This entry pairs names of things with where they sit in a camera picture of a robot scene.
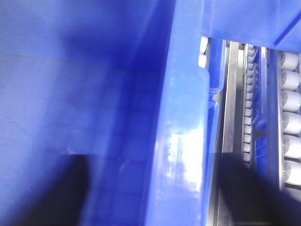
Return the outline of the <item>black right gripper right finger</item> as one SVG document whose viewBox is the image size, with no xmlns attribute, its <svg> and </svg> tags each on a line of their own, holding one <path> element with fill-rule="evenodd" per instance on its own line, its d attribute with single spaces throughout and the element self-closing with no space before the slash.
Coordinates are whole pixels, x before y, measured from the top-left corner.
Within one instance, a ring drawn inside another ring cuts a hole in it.
<svg viewBox="0 0 301 226">
<path fill-rule="evenodd" d="M 299 226 L 301 203 L 280 191 L 235 153 L 217 159 L 217 184 L 236 226 Z"/>
</svg>

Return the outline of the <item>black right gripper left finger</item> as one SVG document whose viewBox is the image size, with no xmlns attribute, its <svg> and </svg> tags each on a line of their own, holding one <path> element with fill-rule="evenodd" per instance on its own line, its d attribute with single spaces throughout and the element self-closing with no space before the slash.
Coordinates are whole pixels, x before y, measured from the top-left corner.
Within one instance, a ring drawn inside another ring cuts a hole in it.
<svg viewBox="0 0 301 226">
<path fill-rule="evenodd" d="M 71 155 L 70 164 L 50 189 L 25 210 L 15 226 L 77 226 L 90 187 L 88 160 Z"/>
</svg>

